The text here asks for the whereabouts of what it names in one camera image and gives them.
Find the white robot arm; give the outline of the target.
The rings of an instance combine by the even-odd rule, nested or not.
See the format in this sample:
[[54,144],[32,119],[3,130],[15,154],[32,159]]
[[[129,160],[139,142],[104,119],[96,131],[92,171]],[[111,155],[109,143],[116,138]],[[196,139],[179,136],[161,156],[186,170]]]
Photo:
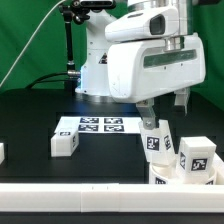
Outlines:
[[128,13],[119,19],[107,13],[113,1],[79,0],[90,19],[77,91],[97,102],[134,103],[144,127],[154,129],[154,98],[173,92],[176,109],[185,113],[189,88],[205,78],[192,7],[221,0],[127,0]]

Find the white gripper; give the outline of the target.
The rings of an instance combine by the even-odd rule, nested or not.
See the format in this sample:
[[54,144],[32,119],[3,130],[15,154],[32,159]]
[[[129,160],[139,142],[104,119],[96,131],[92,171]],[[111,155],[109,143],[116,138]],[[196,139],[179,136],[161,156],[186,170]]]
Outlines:
[[203,45],[196,34],[185,36],[184,48],[179,50],[166,50],[164,40],[114,44],[107,66],[112,97],[117,102],[137,102],[147,130],[156,127],[154,100],[149,98],[175,91],[175,110],[186,115],[189,87],[205,78]]

